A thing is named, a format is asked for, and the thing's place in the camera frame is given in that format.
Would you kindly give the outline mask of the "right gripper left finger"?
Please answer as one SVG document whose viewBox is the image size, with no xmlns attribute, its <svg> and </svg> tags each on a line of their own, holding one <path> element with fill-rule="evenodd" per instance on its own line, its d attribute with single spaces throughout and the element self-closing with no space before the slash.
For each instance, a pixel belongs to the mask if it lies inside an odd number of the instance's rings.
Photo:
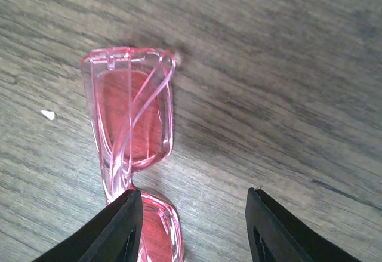
<svg viewBox="0 0 382 262">
<path fill-rule="evenodd" d="M 137 261 L 143 225 L 139 190 L 127 190 L 36 261 Z"/>
</svg>

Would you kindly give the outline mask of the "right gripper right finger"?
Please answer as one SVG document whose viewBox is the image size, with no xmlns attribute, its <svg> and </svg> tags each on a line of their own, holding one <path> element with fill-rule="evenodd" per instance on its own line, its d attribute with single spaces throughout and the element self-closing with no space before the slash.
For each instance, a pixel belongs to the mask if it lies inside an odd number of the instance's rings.
<svg viewBox="0 0 382 262">
<path fill-rule="evenodd" d="M 253 261 L 359 261 L 317 234 L 262 189 L 248 189 L 245 218 Z"/>
</svg>

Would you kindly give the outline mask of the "red transparent sunglasses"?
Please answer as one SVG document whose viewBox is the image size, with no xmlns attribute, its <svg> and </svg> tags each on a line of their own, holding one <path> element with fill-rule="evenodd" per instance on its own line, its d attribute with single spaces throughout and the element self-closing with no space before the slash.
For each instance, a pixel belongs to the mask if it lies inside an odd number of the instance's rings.
<svg viewBox="0 0 382 262">
<path fill-rule="evenodd" d="M 105 200 L 172 151 L 175 55 L 159 48 L 94 49 L 81 62 Z"/>
</svg>

